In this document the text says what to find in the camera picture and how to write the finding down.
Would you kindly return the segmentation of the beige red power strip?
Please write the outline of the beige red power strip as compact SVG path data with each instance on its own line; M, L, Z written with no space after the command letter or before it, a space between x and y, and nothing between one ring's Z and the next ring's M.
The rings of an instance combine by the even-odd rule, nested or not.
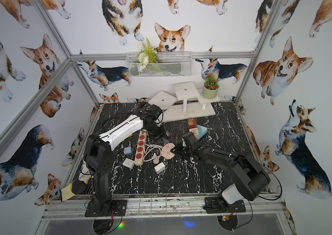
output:
M137 143L137 148L136 148L135 160L134 160L134 164L136 166L143 165L144 156L145 156L145 149L146 149L146 138L147 138L147 132L146 131L140 131L139 132L138 143Z

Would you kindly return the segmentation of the light blue plug adapter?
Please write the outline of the light blue plug adapter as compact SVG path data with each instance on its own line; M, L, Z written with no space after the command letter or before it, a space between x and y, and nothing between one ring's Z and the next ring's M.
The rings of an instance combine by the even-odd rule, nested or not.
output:
M125 147L123 149L123 152L124 152L125 155L130 155L132 153L131 147L130 146L129 147Z

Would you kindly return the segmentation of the round pink socket hub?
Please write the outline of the round pink socket hub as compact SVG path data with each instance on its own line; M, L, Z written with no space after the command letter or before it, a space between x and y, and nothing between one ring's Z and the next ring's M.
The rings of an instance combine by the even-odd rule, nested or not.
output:
M175 148L175 145L173 143L166 144L161 150L162 157L165 158L166 160L172 159L175 156L175 154L172 153L172 150L174 148Z

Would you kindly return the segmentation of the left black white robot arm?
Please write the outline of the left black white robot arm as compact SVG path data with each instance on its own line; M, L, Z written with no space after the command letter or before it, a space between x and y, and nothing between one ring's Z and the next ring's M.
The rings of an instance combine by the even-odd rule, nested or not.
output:
M150 105L147 110L137 109L112 129L88 137L83 159L91 176L92 193L85 217L110 216L116 211L125 213L125 209L118 209L112 202L109 189L114 150L130 135L143 129L154 139L164 136L164 127L158 120L163 112L157 105Z

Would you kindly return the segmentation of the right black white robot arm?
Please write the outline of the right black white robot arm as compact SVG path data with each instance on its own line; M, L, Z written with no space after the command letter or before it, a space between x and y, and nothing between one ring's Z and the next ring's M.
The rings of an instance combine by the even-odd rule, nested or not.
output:
M269 185L270 177L261 164L254 160L252 153L229 153L218 150L196 139L188 132L182 142L171 150L181 157L193 157L195 161L211 164L227 171L232 184L220 193L221 199L231 205L240 200L254 201Z

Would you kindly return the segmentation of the white cube plug adapter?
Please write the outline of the white cube plug adapter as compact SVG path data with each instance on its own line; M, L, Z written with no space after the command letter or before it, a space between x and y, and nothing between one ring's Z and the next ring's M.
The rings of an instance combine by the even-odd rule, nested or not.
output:
M161 162L159 164L157 164L155 167L154 167L154 170L156 171L157 174L160 174L162 171L164 171L166 169L166 165Z

